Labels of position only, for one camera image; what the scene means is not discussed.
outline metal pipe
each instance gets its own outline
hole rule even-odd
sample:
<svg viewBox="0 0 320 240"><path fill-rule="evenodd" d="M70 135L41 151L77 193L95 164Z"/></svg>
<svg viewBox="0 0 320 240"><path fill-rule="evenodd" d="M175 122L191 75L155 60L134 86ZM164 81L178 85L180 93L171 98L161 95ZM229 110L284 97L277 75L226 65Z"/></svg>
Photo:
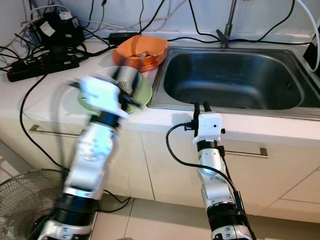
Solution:
<svg viewBox="0 0 320 240"><path fill-rule="evenodd" d="M220 44L220 46L222 48L227 48L229 46L229 40L230 40L230 35L231 35L231 30L232 30L232 21L234 19L236 5L237 5L237 0L232 0L229 19L228 19L228 22L225 25L225 29L224 29L224 36L225 36L226 40L221 41L221 44Z"/></svg>

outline faucet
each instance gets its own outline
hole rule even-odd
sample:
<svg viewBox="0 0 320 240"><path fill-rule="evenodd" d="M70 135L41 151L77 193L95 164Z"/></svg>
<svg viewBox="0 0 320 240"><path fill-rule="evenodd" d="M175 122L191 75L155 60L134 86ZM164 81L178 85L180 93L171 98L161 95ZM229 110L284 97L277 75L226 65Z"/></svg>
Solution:
<svg viewBox="0 0 320 240"><path fill-rule="evenodd" d="M237 0L232 0L229 19L227 24L225 25L224 34L219 29L216 30L216 33L218 34L218 37L221 40L221 43L220 43L221 48L229 47L230 35L232 30L232 20L234 18L236 4L237 4Z"/></svg>

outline white wall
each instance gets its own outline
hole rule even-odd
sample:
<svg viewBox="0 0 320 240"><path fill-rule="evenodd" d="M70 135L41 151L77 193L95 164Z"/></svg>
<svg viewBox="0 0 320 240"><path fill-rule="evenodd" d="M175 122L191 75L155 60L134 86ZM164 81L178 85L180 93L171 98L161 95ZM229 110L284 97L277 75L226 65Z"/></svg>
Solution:
<svg viewBox="0 0 320 240"><path fill-rule="evenodd" d="M36 0L39 5L47 1ZM139 20L142 0L108 0L105 5L104 22L129 26ZM161 0L143 0L144 11L142 19L149 19L155 13ZM79 19L89 18L91 0L55 0L71 9L73 15ZM100 21L102 16L102 0L95 0L92 20ZM158 13L158 17L167 15L171 2L174 9L181 0L166 0ZM224 30L227 22L232 0L192 0L198 27L202 32L215 32ZM316 21L320 17L320 0L303 0L310 9ZM274 24L281 21L289 13L292 0L238 0L233 19L233 33L264 33ZM151 31L161 26L163 21L152 24L147 30ZM161 29L162 31L195 32L195 27L186 1ZM313 28L298 3L290 19L278 27L273 33L312 35Z"/></svg>
<svg viewBox="0 0 320 240"><path fill-rule="evenodd" d="M6 46L14 37L14 33L20 31L23 22L29 20L29 11L28 0L0 0L0 46ZM9 48L19 55L26 52L25 43L20 43L20 40L13 42ZM12 53L1 49L0 53L12 55ZM12 61L14 59L0 56L0 67L4 67Z"/></svg>

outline power adapter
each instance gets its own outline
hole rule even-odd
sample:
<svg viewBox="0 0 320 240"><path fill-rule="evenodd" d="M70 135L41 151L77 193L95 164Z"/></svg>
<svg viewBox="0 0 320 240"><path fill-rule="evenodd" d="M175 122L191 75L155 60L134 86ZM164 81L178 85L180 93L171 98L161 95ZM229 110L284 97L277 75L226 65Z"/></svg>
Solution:
<svg viewBox="0 0 320 240"><path fill-rule="evenodd" d="M120 32L120 33L110 33L109 37L109 44L111 45L120 45L126 40L132 38L133 36L138 35L137 32Z"/></svg>

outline fan grille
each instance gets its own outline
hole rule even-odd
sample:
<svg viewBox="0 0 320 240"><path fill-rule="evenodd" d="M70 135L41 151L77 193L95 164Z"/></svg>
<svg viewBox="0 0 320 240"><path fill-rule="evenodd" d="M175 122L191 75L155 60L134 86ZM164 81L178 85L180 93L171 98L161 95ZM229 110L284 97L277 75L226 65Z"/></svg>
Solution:
<svg viewBox="0 0 320 240"><path fill-rule="evenodd" d="M22 173L0 185L0 239L26 240L61 194L63 174L53 169Z"/></svg>

